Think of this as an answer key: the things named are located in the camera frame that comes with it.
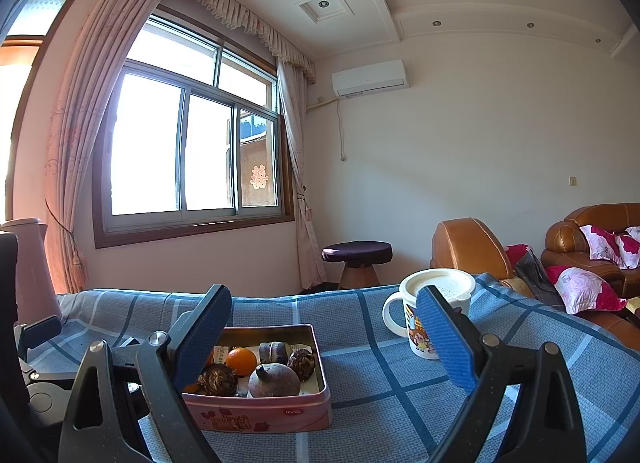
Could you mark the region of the large orange tangerine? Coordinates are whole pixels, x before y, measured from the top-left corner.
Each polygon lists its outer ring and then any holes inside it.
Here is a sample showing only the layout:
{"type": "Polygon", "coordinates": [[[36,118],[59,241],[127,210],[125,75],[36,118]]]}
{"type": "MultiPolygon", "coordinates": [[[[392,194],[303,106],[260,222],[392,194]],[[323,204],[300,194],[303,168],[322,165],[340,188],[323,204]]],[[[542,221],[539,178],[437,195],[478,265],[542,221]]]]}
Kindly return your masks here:
{"type": "Polygon", "coordinates": [[[183,388],[183,391],[188,394],[198,394],[200,390],[201,386],[198,385],[198,383],[186,385],[186,387],[183,388]]]}

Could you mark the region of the white cartoon mug with lid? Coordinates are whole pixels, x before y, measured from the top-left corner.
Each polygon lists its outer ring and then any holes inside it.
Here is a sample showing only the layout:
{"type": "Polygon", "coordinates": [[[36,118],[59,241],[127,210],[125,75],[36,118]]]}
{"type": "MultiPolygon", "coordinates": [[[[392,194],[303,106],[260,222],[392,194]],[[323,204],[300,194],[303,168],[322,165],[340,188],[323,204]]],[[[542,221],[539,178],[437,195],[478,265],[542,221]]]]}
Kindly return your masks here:
{"type": "Polygon", "coordinates": [[[382,308],[384,325],[408,339],[411,351],[426,360],[437,360],[437,335],[448,329],[448,315],[459,308],[469,313],[475,279],[457,269],[433,268],[408,275],[382,308]]]}

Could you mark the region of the small orange tangerine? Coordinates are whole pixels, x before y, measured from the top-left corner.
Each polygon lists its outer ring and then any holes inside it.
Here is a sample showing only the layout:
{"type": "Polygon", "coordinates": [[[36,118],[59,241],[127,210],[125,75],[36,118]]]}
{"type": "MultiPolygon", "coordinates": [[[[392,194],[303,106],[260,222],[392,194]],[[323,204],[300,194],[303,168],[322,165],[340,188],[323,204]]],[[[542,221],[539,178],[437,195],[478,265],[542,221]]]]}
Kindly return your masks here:
{"type": "Polygon", "coordinates": [[[245,347],[231,349],[224,363],[239,377],[250,376],[258,365],[255,353],[245,347]]]}

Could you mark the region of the pink curtain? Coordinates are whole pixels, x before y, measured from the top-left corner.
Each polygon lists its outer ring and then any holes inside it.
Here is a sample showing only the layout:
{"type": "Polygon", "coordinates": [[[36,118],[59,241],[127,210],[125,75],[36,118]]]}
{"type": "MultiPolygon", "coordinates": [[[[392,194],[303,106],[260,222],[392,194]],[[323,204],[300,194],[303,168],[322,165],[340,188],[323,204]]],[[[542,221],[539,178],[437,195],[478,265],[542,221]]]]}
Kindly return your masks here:
{"type": "Polygon", "coordinates": [[[303,70],[288,62],[279,62],[277,73],[295,186],[294,216],[299,278],[303,289],[309,290],[326,281],[326,270],[306,197],[304,119],[308,82],[303,70]]]}
{"type": "Polygon", "coordinates": [[[108,100],[127,53],[160,0],[98,0],[67,62],[51,117],[44,203],[46,254],[54,289],[79,293],[87,265],[74,235],[76,206],[108,100]]]}

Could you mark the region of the pink curtain left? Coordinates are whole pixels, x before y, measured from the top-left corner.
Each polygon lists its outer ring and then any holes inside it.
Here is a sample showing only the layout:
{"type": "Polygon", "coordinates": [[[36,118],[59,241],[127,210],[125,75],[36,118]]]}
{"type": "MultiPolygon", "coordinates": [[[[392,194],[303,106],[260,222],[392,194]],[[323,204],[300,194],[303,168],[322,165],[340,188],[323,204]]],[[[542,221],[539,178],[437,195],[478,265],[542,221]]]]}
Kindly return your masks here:
{"type": "Polygon", "coordinates": [[[108,100],[127,53],[160,0],[98,0],[67,62],[51,117],[44,203],[46,254],[54,289],[79,293],[87,265],[74,235],[76,206],[108,100]]]}

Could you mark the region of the dark knobby round fruit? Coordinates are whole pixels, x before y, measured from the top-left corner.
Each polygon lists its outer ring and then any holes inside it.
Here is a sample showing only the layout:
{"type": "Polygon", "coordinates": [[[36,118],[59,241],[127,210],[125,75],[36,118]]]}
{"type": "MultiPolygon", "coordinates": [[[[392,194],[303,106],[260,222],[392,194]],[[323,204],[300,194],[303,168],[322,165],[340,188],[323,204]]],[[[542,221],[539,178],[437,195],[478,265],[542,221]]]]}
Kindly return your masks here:
{"type": "Polygon", "coordinates": [[[295,372],[301,382],[307,382],[314,375],[317,362],[310,350],[299,348],[292,351],[286,365],[295,372]]]}

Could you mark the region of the pink electric kettle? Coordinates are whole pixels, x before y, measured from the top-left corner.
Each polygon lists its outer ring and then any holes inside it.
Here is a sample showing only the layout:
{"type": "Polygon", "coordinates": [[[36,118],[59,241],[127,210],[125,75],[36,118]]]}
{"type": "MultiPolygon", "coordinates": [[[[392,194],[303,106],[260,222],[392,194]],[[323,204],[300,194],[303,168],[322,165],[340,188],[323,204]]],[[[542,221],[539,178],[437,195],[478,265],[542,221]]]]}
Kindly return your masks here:
{"type": "Polygon", "coordinates": [[[3,223],[1,230],[17,238],[17,322],[31,324],[62,316],[44,250],[47,223],[38,218],[15,219],[3,223]]]}

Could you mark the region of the purple passion fruit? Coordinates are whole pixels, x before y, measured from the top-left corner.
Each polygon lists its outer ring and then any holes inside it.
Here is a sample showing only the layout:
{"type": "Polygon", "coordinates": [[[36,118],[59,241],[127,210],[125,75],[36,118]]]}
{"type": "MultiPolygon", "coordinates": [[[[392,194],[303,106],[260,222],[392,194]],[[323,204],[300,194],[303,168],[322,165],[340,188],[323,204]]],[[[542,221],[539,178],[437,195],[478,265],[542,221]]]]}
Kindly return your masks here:
{"type": "Polygon", "coordinates": [[[248,392],[254,398],[298,396],[300,380],[287,365],[257,365],[248,379],[248,392]]]}

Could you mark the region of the dark purple stool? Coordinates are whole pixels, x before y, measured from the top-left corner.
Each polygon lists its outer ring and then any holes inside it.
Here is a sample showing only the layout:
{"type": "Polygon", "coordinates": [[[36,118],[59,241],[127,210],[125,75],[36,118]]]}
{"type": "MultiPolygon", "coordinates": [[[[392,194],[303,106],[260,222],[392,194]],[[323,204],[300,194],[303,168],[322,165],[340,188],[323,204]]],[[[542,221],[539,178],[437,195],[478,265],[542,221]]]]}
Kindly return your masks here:
{"type": "Polygon", "coordinates": [[[326,263],[344,265],[340,289],[366,289],[380,285],[375,267],[392,261],[393,247],[381,241],[350,241],[326,246],[321,257],[326,263]]]}

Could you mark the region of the blue plaid tablecloth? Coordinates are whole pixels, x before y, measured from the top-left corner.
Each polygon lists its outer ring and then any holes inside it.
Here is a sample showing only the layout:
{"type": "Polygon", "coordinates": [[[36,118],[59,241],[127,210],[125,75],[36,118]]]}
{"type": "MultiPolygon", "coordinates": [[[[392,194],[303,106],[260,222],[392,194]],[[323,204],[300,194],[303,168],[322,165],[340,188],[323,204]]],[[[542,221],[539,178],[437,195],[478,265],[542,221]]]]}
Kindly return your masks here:
{"type": "MultiPolygon", "coordinates": [[[[424,462],[460,410],[464,392],[442,364],[386,329],[390,287],[278,298],[236,298],[235,327],[308,323],[331,391],[332,422],[308,434],[206,438],[225,462],[424,462]]],[[[195,307],[195,294],[91,290],[60,297],[62,331],[28,355],[37,370],[73,372],[97,339],[146,339],[195,307]]],[[[470,317],[512,346],[558,345],[570,370],[591,462],[603,462],[639,414],[639,355],[611,333],[563,315],[480,275],[470,317]]]]}

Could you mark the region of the pink curtain right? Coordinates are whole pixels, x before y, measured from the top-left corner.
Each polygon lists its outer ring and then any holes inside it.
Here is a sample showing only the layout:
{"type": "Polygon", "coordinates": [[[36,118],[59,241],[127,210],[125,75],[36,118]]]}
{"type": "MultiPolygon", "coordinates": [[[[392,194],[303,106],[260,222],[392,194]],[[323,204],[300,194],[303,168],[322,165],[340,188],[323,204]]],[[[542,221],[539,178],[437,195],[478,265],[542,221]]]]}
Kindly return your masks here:
{"type": "Polygon", "coordinates": [[[294,216],[299,278],[303,289],[309,290],[326,281],[326,270],[306,197],[304,119],[308,82],[303,70],[288,62],[279,62],[277,73],[295,186],[294,216]]]}

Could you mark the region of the pink floral pillow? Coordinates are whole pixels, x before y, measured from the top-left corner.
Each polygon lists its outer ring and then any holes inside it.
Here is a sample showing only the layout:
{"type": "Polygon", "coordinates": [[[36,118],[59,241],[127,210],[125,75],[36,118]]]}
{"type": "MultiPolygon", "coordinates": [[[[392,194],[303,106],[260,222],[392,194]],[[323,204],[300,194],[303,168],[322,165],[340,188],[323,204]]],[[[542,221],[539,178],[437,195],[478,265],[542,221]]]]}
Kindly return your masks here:
{"type": "Polygon", "coordinates": [[[547,277],[559,293],[569,315],[582,311],[620,311],[626,299],[619,298],[600,275],[577,267],[550,266],[547,277]]]}
{"type": "Polygon", "coordinates": [[[622,270],[639,267],[640,235],[638,227],[628,227],[620,233],[608,232],[596,226],[579,228],[588,243],[592,261],[609,261],[622,270]]]}

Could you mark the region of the brown leather sofa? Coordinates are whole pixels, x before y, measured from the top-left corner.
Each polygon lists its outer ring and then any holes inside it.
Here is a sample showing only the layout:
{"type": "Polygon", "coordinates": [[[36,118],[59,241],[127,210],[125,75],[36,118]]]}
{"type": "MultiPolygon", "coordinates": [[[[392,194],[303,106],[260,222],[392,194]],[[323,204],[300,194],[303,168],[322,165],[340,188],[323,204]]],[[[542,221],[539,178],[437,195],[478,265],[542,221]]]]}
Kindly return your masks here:
{"type": "Polygon", "coordinates": [[[639,348],[639,205],[574,210],[547,232],[541,261],[565,312],[639,348]]]}

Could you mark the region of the window with brown frame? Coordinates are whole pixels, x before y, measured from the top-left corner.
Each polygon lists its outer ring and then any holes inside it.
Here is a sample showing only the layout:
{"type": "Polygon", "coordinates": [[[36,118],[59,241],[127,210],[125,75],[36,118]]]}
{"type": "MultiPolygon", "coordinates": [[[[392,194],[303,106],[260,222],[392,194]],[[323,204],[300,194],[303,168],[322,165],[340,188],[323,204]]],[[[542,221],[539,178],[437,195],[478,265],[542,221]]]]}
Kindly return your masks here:
{"type": "Polygon", "coordinates": [[[100,249],[292,219],[276,62],[258,39],[154,10],[101,125],[92,217],[100,249]]]}

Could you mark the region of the white air conditioner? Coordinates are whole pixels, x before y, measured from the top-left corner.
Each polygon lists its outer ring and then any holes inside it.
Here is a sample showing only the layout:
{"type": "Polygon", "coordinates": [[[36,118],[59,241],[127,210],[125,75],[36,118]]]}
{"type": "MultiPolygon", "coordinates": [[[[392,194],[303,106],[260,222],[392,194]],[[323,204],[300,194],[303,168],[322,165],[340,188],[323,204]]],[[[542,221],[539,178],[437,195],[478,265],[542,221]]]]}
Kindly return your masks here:
{"type": "Polygon", "coordinates": [[[409,87],[404,62],[380,62],[332,74],[332,87],[338,99],[409,87]]]}

